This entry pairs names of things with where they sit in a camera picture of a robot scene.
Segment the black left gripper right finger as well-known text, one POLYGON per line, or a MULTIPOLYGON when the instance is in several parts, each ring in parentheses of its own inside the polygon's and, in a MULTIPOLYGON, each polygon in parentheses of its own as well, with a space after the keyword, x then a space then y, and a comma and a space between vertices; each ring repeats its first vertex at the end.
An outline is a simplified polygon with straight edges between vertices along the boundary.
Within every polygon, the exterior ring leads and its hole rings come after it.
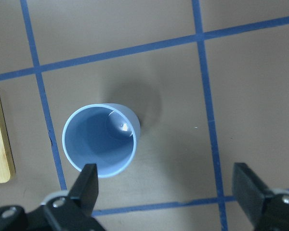
POLYGON ((254 228, 289 228, 289 191, 269 188, 246 163, 233 165, 232 193, 254 228))

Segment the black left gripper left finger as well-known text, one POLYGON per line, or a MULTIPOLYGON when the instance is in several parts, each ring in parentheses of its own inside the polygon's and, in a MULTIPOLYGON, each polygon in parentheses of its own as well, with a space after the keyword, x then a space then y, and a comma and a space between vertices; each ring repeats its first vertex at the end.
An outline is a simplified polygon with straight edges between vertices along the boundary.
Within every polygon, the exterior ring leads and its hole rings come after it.
POLYGON ((97 165, 86 164, 70 190, 50 193, 43 199, 43 205, 56 197, 70 198, 85 215, 91 216, 98 197, 97 165))

